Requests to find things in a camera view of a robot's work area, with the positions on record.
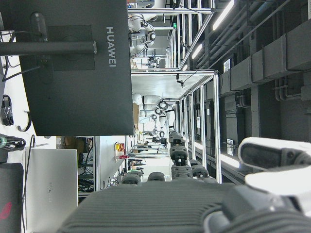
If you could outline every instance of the wall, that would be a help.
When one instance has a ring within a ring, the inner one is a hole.
[[[124,160],[119,160],[115,163],[114,145],[116,142],[124,143],[124,136],[101,136],[100,137],[100,174],[101,188],[108,184],[109,177],[113,177],[121,163]]]

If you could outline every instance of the workstation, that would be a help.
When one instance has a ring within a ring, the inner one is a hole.
[[[310,232],[310,0],[0,13],[0,232]]]

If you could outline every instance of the laptop lid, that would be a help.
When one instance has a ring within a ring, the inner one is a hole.
[[[78,206],[77,177],[77,150],[31,150],[26,186],[28,232],[57,231]]]

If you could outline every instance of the monitor back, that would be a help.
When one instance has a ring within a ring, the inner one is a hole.
[[[31,150],[26,185],[28,232],[57,231],[78,206],[77,177],[77,150]]]
[[[6,29],[32,31],[31,15],[40,12],[48,41],[97,44],[97,54],[20,56],[22,69],[48,61],[45,68],[23,74],[36,134],[132,135],[126,0],[13,0],[6,4],[10,13],[4,12],[4,25],[12,25]],[[17,34],[18,42],[37,39]]]

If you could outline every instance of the sign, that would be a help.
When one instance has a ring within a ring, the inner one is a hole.
[[[233,140],[227,138],[227,153],[228,155],[233,156],[233,152],[234,152]]]
[[[118,159],[128,159],[129,156],[125,154],[125,144],[124,143],[115,143],[115,162]]]
[[[230,69],[230,59],[226,60],[224,62],[224,73],[227,72]]]

